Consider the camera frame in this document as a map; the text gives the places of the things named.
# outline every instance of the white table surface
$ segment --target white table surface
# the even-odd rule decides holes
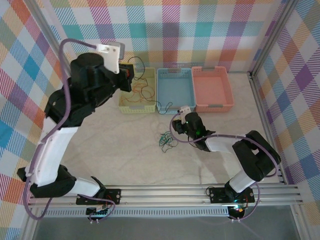
[[[265,135],[245,73],[230,73],[235,106],[227,113],[200,113],[208,130],[241,135],[251,130]],[[122,114],[118,94],[87,117],[73,136],[62,164],[76,177],[97,177],[105,185],[224,184],[241,165],[232,153],[205,152],[179,143],[163,153],[160,134],[173,115]],[[278,183],[278,177],[264,183]]]

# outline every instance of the green wire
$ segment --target green wire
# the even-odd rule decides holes
[[[178,141],[176,141],[175,145],[172,145],[171,143],[173,141],[176,141],[171,136],[170,131],[166,131],[165,133],[161,134],[160,140],[159,140],[159,147],[161,147],[162,152],[166,153],[169,149],[172,149],[178,145]]]

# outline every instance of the green basket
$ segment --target green basket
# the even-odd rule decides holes
[[[135,77],[141,77],[143,71],[143,68],[136,68],[134,70]],[[156,69],[154,67],[146,67],[142,79],[133,79],[131,86],[132,89],[134,89],[134,87],[136,86],[137,90],[141,90],[141,87],[146,85],[146,83],[148,84],[148,86],[143,88],[142,93],[148,101],[145,98],[141,97],[139,91],[120,91],[118,106],[123,114],[146,114],[154,113],[156,111],[157,82]]]

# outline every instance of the plaid wallpaper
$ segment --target plaid wallpaper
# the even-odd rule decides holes
[[[22,0],[0,0],[0,240],[16,239],[26,214],[16,172],[31,160],[60,64]]]
[[[263,37],[263,39],[262,39],[262,41],[261,41],[261,43],[259,45],[259,48],[258,48],[258,50],[256,51],[256,53],[254,55],[253,61],[252,61],[251,66],[249,68],[249,72],[251,72],[254,69],[254,67],[256,65],[256,62],[257,62],[257,59],[259,58],[262,49],[265,47],[266,43],[268,42],[271,33],[275,29],[277,20],[281,16],[281,13],[284,10],[284,7],[286,6],[288,1],[289,0],[281,0],[281,3],[279,5],[278,9],[276,10],[276,12],[275,12],[275,14],[274,14],[274,16],[272,18],[272,21],[271,21],[267,31],[265,32],[265,35],[264,35],[264,37]]]
[[[219,65],[246,72],[267,31],[266,27],[263,31],[264,22],[271,22],[269,13],[281,0],[37,2],[58,40],[122,42],[126,59],[139,56],[148,67]],[[87,51],[72,46],[69,59]]]
[[[320,236],[320,0],[300,0],[258,74],[259,92],[291,184]]]

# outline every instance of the metal frame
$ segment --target metal frame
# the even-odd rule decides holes
[[[40,216],[41,210],[40,208],[34,207],[31,212],[35,216]],[[20,231],[19,239],[20,240],[30,240],[33,239],[36,227],[37,227],[38,221],[32,219],[31,217],[28,216],[28,214],[25,214],[23,223],[22,223],[22,228]]]
[[[223,187],[223,184],[173,184],[173,185],[113,185],[108,189],[121,189],[121,201],[117,208],[139,207],[210,207],[210,206],[237,206],[237,203],[211,204],[206,195],[208,187]],[[284,185],[282,183],[261,183],[261,197],[259,205],[292,205],[302,203],[300,192],[296,185]],[[253,187],[253,193],[257,196],[258,190]],[[44,208],[48,198],[31,198],[31,208]],[[79,208],[76,205],[75,196],[54,198],[51,208]]]
[[[48,210],[46,215],[51,218],[87,218],[86,209],[73,207],[66,210],[64,207]],[[104,217],[105,214],[95,214],[95,217]],[[168,217],[227,217],[229,216],[227,206],[207,207],[126,207],[116,208],[111,217],[134,217],[134,218],[168,218]]]
[[[258,112],[259,112],[259,115],[261,118],[261,122],[263,125],[263,129],[264,129],[267,141],[278,152],[279,149],[278,149],[278,147],[274,141],[274,138],[272,136],[271,126],[268,121],[266,112],[264,111],[264,108],[263,108],[262,98],[258,93],[257,83],[256,83],[254,77],[251,76],[249,73],[248,73],[248,80],[250,82],[250,86],[252,89],[254,100],[256,102],[256,106],[257,106],[257,109],[258,109]],[[288,183],[288,180],[286,177],[286,172],[284,171],[284,167],[282,165],[282,162],[279,164],[279,170],[282,174],[283,183],[286,184],[286,186],[292,186],[292,185],[289,185],[289,183]],[[301,239],[303,239],[303,240],[316,239],[316,236],[312,236],[312,231],[309,229],[308,220],[306,218],[304,206],[302,204],[291,204],[290,206],[291,206],[292,215],[293,215],[293,218],[295,221],[295,225],[297,227],[297,230],[299,232]]]
[[[39,8],[37,2],[35,0],[24,0],[25,5],[29,9],[29,12],[34,17],[36,23],[38,24],[41,32],[43,33],[44,37],[48,41],[49,45],[51,46],[53,52],[59,56],[59,42],[56,39],[54,33],[52,32],[45,16],[42,14],[41,9]],[[70,64],[66,57],[66,55],[63,55],[63,62],[65,66],[65,71],[67,74],[70,74]]]
[[[285,7],[283,8],[283,11],[279,17],[279,19],[275,23],[275,27],[270,34],[265,46],[263,47],[255,66],[252,70],[252,76],[256,76],[257,73],[260,71],[261,67],[263,66],[267,56],[269,55],[272,47],[278,40],[282,30],[284,29],[289,17],[291,16],[292,12],[296,8],[299,0],[288,0]]]

